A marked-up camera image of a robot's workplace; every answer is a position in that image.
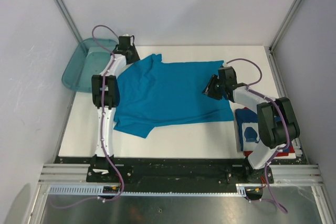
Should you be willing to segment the bright blue t-shirt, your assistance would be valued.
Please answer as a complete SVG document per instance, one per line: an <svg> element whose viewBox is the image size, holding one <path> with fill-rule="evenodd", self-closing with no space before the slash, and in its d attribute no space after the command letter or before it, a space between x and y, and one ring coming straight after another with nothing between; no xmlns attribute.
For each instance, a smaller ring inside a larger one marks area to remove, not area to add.
<svg viewBox="0 0 336 224"><path fill-rule="evenodd" d="M227 100L203 94L223 61L163 63L152 54L118 78L120 103L114 130L146 138L159 126L227 122L234 116Z"/></svg>

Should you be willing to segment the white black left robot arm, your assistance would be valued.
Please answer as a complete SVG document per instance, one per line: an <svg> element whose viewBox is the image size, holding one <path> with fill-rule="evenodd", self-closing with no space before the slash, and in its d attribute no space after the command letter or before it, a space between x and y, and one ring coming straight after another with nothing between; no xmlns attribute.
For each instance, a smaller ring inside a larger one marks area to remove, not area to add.
<svg viewBox="0 0 336 224"><path fill-rule="evenodd" d="M110 162L114 156L113 119L120 103L117 78L124 67L140 60L134 41L134 35L120 36L105 68L91 78L92 101L98 112L98 140L90 168L105 182L112 181L116 175Z"/></svg>

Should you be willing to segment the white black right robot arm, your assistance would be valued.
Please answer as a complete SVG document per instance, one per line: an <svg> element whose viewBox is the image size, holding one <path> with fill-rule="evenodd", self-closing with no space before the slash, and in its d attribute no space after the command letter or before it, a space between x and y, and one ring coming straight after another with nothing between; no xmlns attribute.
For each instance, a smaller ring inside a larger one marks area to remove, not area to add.
<svg viewBox="0 0 336 224"><path fill-rule="evenodd" d="M300 127L291 101L286 98L270 98L245 83L238 83L233 67L221 67L218 75L212 75L203 93L210 98L222 98L243 105L257 114L260 141L252 153L244 159L239 175L254 183L267 174L267 165L280 151L286 150L291 141L300 136Z"/></svg>

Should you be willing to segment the teal translucent plastic bin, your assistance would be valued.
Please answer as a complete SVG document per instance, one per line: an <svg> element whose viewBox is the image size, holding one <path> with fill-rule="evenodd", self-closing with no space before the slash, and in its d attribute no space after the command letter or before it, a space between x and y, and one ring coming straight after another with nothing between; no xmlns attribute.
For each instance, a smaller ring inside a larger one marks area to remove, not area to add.
<svg viewBox="0 0 336 224"><path fill-rule="evenodd" d="M76 92L91 93L91 78L100 74L110 61L109 50L117 42L111 39L83 40L72 54L62 75L63 85Z"/></svg>

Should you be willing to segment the folded navy printed t-shirt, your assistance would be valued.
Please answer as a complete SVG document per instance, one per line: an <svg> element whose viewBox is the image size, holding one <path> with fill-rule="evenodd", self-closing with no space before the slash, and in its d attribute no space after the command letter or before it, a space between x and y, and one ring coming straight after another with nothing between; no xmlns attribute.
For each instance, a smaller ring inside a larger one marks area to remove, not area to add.
<svg viewBox="0 0 336 224"><path fill-rule="evenodd" d="M235 118L238 129L240 149L249 156L260 142L257 114L248 108L236 109Z"/></svg>

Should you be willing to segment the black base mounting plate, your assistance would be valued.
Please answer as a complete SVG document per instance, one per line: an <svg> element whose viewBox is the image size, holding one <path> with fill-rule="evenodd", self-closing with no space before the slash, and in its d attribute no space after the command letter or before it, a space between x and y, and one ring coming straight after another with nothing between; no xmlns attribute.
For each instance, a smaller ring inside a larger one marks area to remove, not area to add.
<svg viewBox="0 0 336 224"><path fill-rule="evenodd" d="M218 178L229 184L274 183L270 167L252 169L247 158L116 158L93 157L88 173L107 177L122 175L125 183L151 178Z"/></svg>

